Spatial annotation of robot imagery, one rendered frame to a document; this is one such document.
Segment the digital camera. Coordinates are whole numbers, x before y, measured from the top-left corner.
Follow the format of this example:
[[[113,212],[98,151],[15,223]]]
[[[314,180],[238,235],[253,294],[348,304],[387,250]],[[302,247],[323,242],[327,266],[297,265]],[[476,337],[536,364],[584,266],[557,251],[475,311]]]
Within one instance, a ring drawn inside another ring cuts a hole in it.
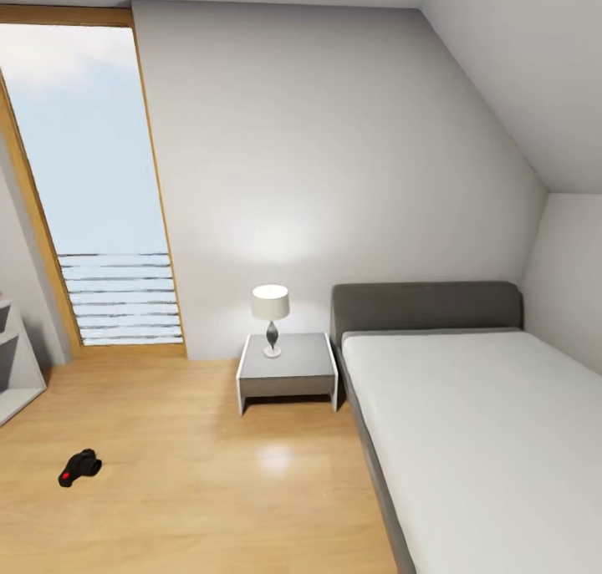
[[[58,481],[63,487],[70,487],[81,475],[94,476],[101,468],[101,460],[96,459],[92,449],[74,455],[60,474]]]

